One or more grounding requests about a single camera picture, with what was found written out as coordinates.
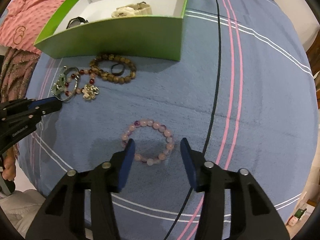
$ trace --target black watch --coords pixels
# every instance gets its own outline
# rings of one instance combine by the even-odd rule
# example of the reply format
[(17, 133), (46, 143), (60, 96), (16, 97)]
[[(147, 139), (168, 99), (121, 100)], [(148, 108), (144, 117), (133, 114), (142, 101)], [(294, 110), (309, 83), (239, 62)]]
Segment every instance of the black watch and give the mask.
[(82, 17), (77, 17), (77, 18), (73, 18), (69, 21), (68, 25), (67, 25), (67, 29), (71, 28), (71, 27), (75, 27), (80, 25), (81, 23), (88, 23), (88, 21)]

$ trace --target pink stripe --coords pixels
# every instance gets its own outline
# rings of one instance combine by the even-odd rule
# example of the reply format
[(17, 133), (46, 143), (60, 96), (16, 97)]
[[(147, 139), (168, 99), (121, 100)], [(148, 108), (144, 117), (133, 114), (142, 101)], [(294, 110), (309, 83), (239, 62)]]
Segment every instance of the pink stripe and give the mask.
[(42, 91), (40, 92), (41, 95), (39, 95), (39, 99), (42, 99), (42, 98), (43, 98), (43, 94), (44, 94), (44, 91), (45, 91), (45, 86), (47, 85), (47, 82), (48, 82), (48, 79), (49, 79), (49, 77), (50, 77), (51, 71), (52, 71), (52, 69), (53, 69), (54, 63), (55, 63), (55, 60), (52, 59), (51, 66), (48, 68), (47, 75), (46, 75), (46, 77), (45, 77), (44, 82), (42, 83), (43, 88), (42, 88)]
[[(222, 143), (221, 143), (220, 150), (219, 150), (216, 162), (215, 162), (217, 165), (220, 162), (222, 152), (223, 152), (224, 146), (226, 144), (226, 140), (227, 140), (227, 135), (228, 135), (228, 130), (229, 130), (229, 122), (230, 122), (230, 116), (231, 116), (231, 110), (232, 110), (233, 90), (234, 90), (234, 83), (235, 83), (235, 51), (234, 51), (234, 46), (233, 46), (230, 13), (229, 13), (228, 7), (225, 3), (225, 0), (222, 0), (222, 1), (223, 1), (224, 7), (226, 8), (227, 16), (228, 16), (228, 27), (229, 27), (229, 37), (230, 37), (230, 49), (231, 49), (231, 81), (230, 81), (230, 96), (229, 96), (229, 105), (228, 105), (228, 112), (227, 112), (227, 118), (226, 118), (226, 126), (224, 128)], [(198, 214), (198, 212), (201, 208), (201, 205), (203, 203), (203, 198), (204, 197), (201, 198), (200, 203), (198, 204), (195, 213), (192, 215), (191, 219), (189, 220), (188, 224), (186, 225), (186, 227), (184, 228), (184, 230), (182, 231), (182, 233), (180, 234), (180, 236), (178, 237), (177, 240), (180, 240), (184, 236), (185, 232), (187, 231), (187, 229), (190, 227), (191, 223), (195, 219), (195, 217)], [(194, 234), (194, 231), (191, 232), (191, 234), (188, 236), (188, 239), (190, 239), (193, 234)]]
[(198, 214), (198, 212), (199, 212), (199, 210), (200, 210), (200, 208), (202, 206), (202, 203), (203, 203), (203, 197), (201, 198), (195, 213), (192, 215), (191, 219), (189, 220), (188, 224), (186, 225), (186, 227), (184, 228), (184, 230), (182, 231), (181, 235), (178, 237), (177, 240), (180, 240), (183, 237), (183, 235), (185, 234), (185, 232), (188, 230), (188, 228), (190, 227), (191, 223), (193, 222), (193, 220), (195, 219), (196, 215)]
[[(50, 69), (50, 67), (51, 67), (52, 62), (53, 62), (53, 58), (51, 59), (51, 62), (50, 62), (49, 67), (48, 67), (48, 69), (47, 69), (47, 72), (45, 73), (44, 80), (45, 80), (45, 78), (46, 78), (47, 75), (48, 75), (48, 72), (49, 72), (49, 69)], [(41, 85), (41, 88), (40, 88), (39, 97), (40, 97), (40, 94), (41, 94), (41, 92), (42, 92), (42, 90), (43, 90), (44, 83), (45, 83), (45, 82), (43, 81), (43, 82), (42, 82), (42, 85)]]
[(238, 112), (237, 112), (237, 119), (236, 119), (236, 128), (235, 128), (235, 132), (233, 134), (233, 140), (232, 140), (232, 145), (229, 151), (229, 155), (228, 155), (228, 159), (226, 162), (226, 165), (224, 167), (224, 169), (228, 169), (231, 158), (232, 158), (232, 154), (233, 154), (233, 150), (235, 149), (236, 146), (236, 140), (237, 140), (237, 136), (238, 136), (238, 130), (239, 130), (239, 120), (240, 120), (240, 115), (241, 115), (241, 107), (242, 107), (242, 91), (243, 91), (243, 60), (242, 60), (242, 50), (241, 50), (241, 42), (240, 42), (240, 35), (239, 35), (239, 28), (238, 28), (238, 22), (237, 22), (237, 18), (236, 18), (236, 14), (232, 8), (231, 2), (230, 0), (228, 0), (228, 4), (230, 6), (230, 9), (232, 11), (232, 15), (233, 18), (235, 20), (235, 25), (236, 25), (236, 33), (237, 33), (237, 40), (238, 40), (238, 48), (239, 48), (239, 59), (240, 59), (240, 84), (239, 84), (239, 100), (238, 100)]
[(224, 133), (222, 137), (222, 143), (220, 146), (220, 150), (217, 156), (216, 164), (218, 165), (222, 156), (222, 152), (224, 149), (224, 146), (226, 144), (228, 130), (229, 130), (229, 123), (230, 123), (230, 116), (231, 116), (231, 110), (232, 110), (232, 101), (233, 101), (233, 89), (235, 84), (235, 51), (233, 46), (233, 37), (232, 37), (232, 28), (231, 28), (231, 21), (230, 21), (230, 13), (229, 9), (225, 3), (225, 0), (222, 0), (224, 7), (227, 11), (228, 16), (228, 25), (229, 25), (229, 35), (230, 35), (230, 45), (231, 45), (231, 83), (230, 83), (230, 96), (229, 96), (229, 106), (228, 106), (228, 113), (226, 118), (226, 126), (224, 128)]
[[(47, 72), (44, 76), (44, 81), (42, 82), (42, 85), (41, 85), (41, 89), (40, 89), (40, 93), (39, 93), (39, 97), (38, 99), (42, 99), (43, 97), (43, 94), (44, 94), (44, 89), (45, 89), (45, 86), (48, 82), (48, 78), (50, 76), (50, 73), (51, 73), (51, 70), (53, 69), (53, 66), (54, 66), (54, 63), (55, 63), (55, 60), (52, 58), (51, 59), (51, 62), (49, 64), (49, 67), (47, 69)], [(35, 165), (34, 165), (34, 160), (35, 160), (35, 154), (34, 154), (34, 150), (35, 150), (35, 139), (32, 138), (31, 139), (31, 154), (30, 154), (30, 164), (31, 164), (31, 168), (33, 170), (33, 174), (35, 173)]]
[[(223, 1), (223, 4), (227, 10), (227, 14), (228, 14), (228, 24), (229, 24), (229, 27), (231, 26), (231, 23), (230, 23), (230, 15), (229, 15), (229, 10), (226, 6), (226, 3), (225, 3), (225, 0), (222, 0)], [(229, 164), (230, 164), (230, 161), (231, 161), (231, 158), (232, 158), (232, 154), (233, 154), (233, 150), (236, 146), (236, 139), (237, 139), (237, 135), (238, 135), (238, 130), (239, 130), (239, 120), (240, 120), (240, 115), (241, 115), (241, 107), (242, 107), (242, 91), (243, 91), (243, 58), (242, 58), (242, 49), (241, 49), (241, 42), (240, 42), (240, 35), (239, 35), (239, 28), (238, 28), (238, 22), (237, 22), (237, 18), (236, 18), (236, 14), (232, 8), (232, 5), (231, 5), (231, 2), (230, 0), (228, 0), (228, 4), (230, 6), (230, 9), (232, 11), (232, 15), (234, 17), (234, 20), (235, 20), (235, 26), (236, 26), (236, 34), (237, 34), (237, 41), (238, 41), (238, 48), (239, 48), (239, 59), (240, 59), (240, 84), (239, 84), (239, 101), (238, 101), (238, 111), (237, 111), (237, 118), (236, 118), (236, 127), (235, 127), (235, 132), (233, 134), (233, 140), (232, 140), (232, 145), (231, 145), (231, 148), (230, 148), (230, 151), (229, 151), (229, 154), (228, 154), (228, 158), (227, 158), (227, 162), (226, 162), (226, 165), (224, 167), (224, 169), (228, 169), (229, 167)], [(228, 120), (228, 117), (227, 117), (227, 120), (226, 120), (226, 127), (227, 127), (227, 122), (228, 122), (228, 125), (229, 125), (229, 120)], [(227, 135), (223, 135), (223, 139), (222, 139), (222, 143), (225, 144), (225, 141), (224, 141), (224, 137)], [(219, 151), (219, 154), (218, 154), (218, 157), (217, 157), (217, 160), (218, 162), (216, 162), (217, 164), (219, 163), (220, 161), (220, 158), (221, 158), (221, 155), (222, 155), (222, 151)], [(198, 225), (195, 226), (195, 228), (192, 230), (192, 232), (190, 233), (190, 235), (188, 236), (187, 240), (189, 240), (193, 234), (196, 232), (198, 228)]]
[(188, 236), (188, 238), (186, 239), (186, 240), (189, 240), (192, 236), (193, 236), (193, 234), (197, 231), (197, 229), (198, 229), (198, 225), (199, 224), (196, 224), (196, 226), (195, 226), (195, 228), (192, 230), (192, 232), (190, 233), (190, 235)]

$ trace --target blue bedsheet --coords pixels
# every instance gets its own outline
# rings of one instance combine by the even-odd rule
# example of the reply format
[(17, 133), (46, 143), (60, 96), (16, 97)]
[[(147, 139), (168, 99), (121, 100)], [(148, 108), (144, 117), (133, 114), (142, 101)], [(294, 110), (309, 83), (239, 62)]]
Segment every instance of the blue bedsheet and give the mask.
[[(129, 57), (137, 77), (118, 85), (96, 79), (100, 94), (76, 96), (58, 113), (43, 117), (20, 142), (19, 163), (36, 188), (48, 195), (69, 169), (86, 171), (122, 149), (120, 136), (135, 120), (164, 123), (176, 141), (223, 168), (245, 167), (283, 220), (288, 219), (307, 180), (316, 150), (316, 93), (307, 56), (291, 21), (273, 0), (218, 0), (221, 73), (212, 129), (219, 58), (215, 0), (188, 0), (180, 62)], [(92, 57), (51, 59), (43, 54), (28, 98), (50, 96), (64, 65), (88, 68)], [(83, 77), (81, 85), (88, 80)], [(132, 134), (137, 151), (156, 156), (165, 147), (158, 132)], [(168, 160), (151, 167), (135, 162), (124, 190), (114, 195), (122, 239), (162, 240), (189, 190), (178, 144)], [(202, 194), (192, 193), (170, 240), (193, 239)], [(90, 220), (86, 208), (87, 221)], [(230, 225), (226, 204), (225, 234)]]

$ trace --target textured pink fabric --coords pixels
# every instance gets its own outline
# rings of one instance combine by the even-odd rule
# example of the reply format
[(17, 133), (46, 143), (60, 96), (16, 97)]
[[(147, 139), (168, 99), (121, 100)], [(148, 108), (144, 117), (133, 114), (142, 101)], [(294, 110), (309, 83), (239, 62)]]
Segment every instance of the textured pink fabric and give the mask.
[(65, 0), (13, 0), (0, 26), (0, 45), (36, 54), (33, 46), (38, 34)]

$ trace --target metal screw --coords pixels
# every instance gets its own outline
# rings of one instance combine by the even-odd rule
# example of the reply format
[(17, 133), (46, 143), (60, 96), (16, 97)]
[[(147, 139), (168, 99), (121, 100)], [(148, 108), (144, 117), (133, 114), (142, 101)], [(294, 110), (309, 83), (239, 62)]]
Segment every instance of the metal screw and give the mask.
[(210, 161), (207, 161), (207, 162), (204, 163), (204, 166), (207, 167), (207, 168), (213, 168), (214, 163), (210, 162)]
[(67, 172), (67, 175), (69, 176), (69, 177), (72, 177), (72, 176), (74, 176), (74, 175), (76, 175), (76, 171), (75, 170), (70, 170), (70, 171), (68, 171)]
[(249, 174), (249, 171), (247, 169), (240, 169), (239, 170), (241, 175), (247, 176)]
[(111, 167), (111, 163), (105, 162), (101, 166), (102, 166), (103, 169), (109, 169)]

